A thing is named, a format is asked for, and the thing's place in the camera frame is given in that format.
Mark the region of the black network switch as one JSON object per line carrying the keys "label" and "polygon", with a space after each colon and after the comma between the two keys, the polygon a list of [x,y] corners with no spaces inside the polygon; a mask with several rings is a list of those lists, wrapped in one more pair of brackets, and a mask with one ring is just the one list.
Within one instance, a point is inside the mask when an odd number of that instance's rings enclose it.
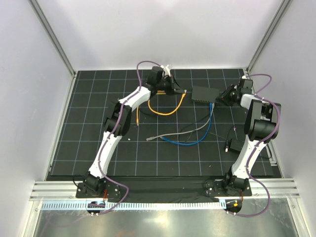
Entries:
{"label": "black network switch", "polygon": [[193,86],[191,100],[201,103],[214,103],[219,96],[219,89]]}

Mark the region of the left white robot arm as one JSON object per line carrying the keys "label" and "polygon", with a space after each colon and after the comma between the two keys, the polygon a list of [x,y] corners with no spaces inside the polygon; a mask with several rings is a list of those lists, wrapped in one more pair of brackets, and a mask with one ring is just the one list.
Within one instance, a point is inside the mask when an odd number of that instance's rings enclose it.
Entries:
{"label": "left white robot arm", "polygon": [[103,138],[96,158],[83,176],[83,181],[77,186],[77,198],[101,198],[108,193],[107,187],[111,183],[115,188],[129,188],[107,176],[108,166],[112,155],[123,136],[129,131],[132,112],[141,104],[148,102],[159,91],[166,95],[185,94],[186,90],[180,87],[169,65],[155,64],[145,81],[140,78],[136,70],[139,85],[126,97],[112,102],[108,108],[104,123]]}

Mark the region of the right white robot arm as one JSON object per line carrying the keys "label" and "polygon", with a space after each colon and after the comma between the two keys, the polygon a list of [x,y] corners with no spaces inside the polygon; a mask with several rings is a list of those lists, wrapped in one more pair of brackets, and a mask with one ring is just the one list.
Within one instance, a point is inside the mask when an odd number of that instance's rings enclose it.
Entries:
{"label": "right white robot arm", "polygon": [[247,109],[244,145],[222,183],[223,192],[228,196],[235,196],[247,189],[258,155],[279,131],[281,104],[260,97],[257,92],[253,93],[252,87],[253,80],[243,76],[238,85],[230,85],[216,98],[216,102],[226,106],[238,104]]}

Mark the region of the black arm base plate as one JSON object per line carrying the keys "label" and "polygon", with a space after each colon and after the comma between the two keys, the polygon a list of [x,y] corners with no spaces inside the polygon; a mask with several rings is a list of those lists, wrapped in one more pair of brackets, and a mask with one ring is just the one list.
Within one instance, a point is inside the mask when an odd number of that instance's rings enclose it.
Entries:
{"label": "black arm base plate", "polygon": [[199,203],[252,195],[250,183],[226,176],[112,176],[78,183],[77,198],[129,203]]}

